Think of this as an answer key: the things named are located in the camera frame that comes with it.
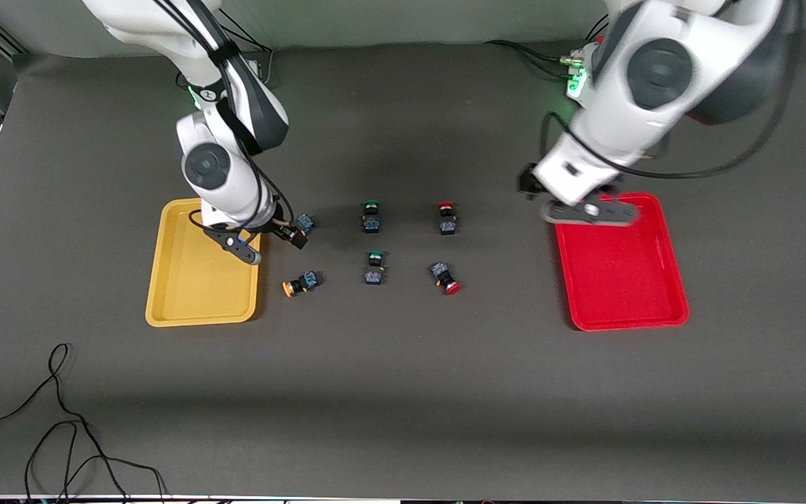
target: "red tray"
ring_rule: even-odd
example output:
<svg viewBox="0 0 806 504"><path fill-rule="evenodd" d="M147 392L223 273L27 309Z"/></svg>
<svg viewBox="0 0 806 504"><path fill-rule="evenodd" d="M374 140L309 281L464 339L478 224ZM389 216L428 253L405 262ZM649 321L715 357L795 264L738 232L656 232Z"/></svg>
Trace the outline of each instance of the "red tray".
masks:
<svg viewBox="0 0 806 504"><path fill-rule="evenodd" d="M688 304L661 204L647 192L618 200L639 207L636 223L556 224L574 325L584 331L680 326Z"/></svg>

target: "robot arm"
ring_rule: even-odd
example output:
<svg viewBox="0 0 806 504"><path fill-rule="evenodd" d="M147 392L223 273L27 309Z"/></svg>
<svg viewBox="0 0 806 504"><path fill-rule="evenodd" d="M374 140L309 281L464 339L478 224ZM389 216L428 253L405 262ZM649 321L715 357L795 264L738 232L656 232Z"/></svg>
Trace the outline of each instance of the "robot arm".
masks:
<svg viewBox="0 0 806 504"><path fill-rule="evenodd" d="M533 169L556 199L544 207L547 221L607 223L596 197L620 170L599 156L629 167L684 114L706 123L741 117L761 104L783 67L783 0L741 0L723 19L712 15L723 0L607 3L621 9L607 38L569 59L585 81L569 95L585 109ZM610 223L636 216L620 210L627 213Z"/></svg>
<svg viewBox="0 0 806 504"><path fill-rule="evenodd" d="M201 197L201 225L243 261L260 253L241 242L273 232L297 248L306 237L287 220L265 176L250 158L279 146L288 115L238 52L213 12L221 0L83 0L119 41L151 48L181 71L201 110L176 123L183 176Z"/></svg>

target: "gray table surface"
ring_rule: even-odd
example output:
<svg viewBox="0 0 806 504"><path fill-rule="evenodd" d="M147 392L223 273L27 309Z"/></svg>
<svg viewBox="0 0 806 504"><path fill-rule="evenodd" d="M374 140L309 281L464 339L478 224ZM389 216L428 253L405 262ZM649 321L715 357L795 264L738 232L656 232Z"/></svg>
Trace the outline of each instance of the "gray table surface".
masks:
<svg viewBox="0 0 806 504"><path fill-rule="evenodd" d="M191 99L159 58L26 64L0 138L0 414L71 342L67 402L174 494L806 502L806 47L745 166L627 182L663 204L692 315L607 334L570 327L538 203L513 188L544 112L570 106L560 84L489 45L289 50L275 72L291 129L260 165L323 225L303 251L269 243L255 320L154 329L160 210L193 195L173 133ZM644 166L728 160L767 114L683 121ZM359 232L369 198L377 236ZM435 234L441 199L457 236ZM368 249L389 252L382 287L360 283ZM460 294L432 284L438 260ZM327 283L286 299L304 269ZM53 393L1 425L0 494L63 418ZM67 438L39 454L46 491ZM100 466L84 480L114 494Z"/></svg>

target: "yellow tray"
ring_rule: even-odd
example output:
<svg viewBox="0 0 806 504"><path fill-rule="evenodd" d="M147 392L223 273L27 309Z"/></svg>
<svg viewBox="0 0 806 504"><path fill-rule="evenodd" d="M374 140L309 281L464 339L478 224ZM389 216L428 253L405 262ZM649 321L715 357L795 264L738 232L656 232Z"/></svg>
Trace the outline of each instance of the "yellow tray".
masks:
<svg viewBox="0 0 806 504"><path fill-rule="evenodd" d="M145 306L155 328L244 322L256 310L260 267L239 261L189 223L189 212L199 208L199 198L177 199L161 211ZM260 250L259 235L252 245Z"/></svg>

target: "white wall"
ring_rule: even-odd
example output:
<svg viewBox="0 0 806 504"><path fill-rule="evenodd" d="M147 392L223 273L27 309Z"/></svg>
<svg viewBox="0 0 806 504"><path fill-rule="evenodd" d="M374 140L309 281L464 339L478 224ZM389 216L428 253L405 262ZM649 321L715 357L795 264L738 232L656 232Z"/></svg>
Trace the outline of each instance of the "white wall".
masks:
<svg viewBox="0 0 806 504"><path fill-rule="evenodd" d="M275 48L573 39L605 13L602 0L224 0L223 7ZM150 54L111 38L80 0L0 0L0 25L34 52Z"/></svg>

